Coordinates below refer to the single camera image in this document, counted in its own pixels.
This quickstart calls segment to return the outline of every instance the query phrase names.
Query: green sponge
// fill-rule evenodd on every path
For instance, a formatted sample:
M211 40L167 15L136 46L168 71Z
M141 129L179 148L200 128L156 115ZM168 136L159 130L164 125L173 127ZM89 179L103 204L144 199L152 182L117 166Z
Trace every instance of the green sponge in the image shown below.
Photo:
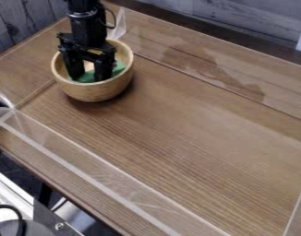
M113 68L112 77L115 77L123 70L125 69L125 65L123 62L116 61L116 67ZM77 79L72 79L68 77L68 80L76 81L78 83L95 83L95 71L86 71Z

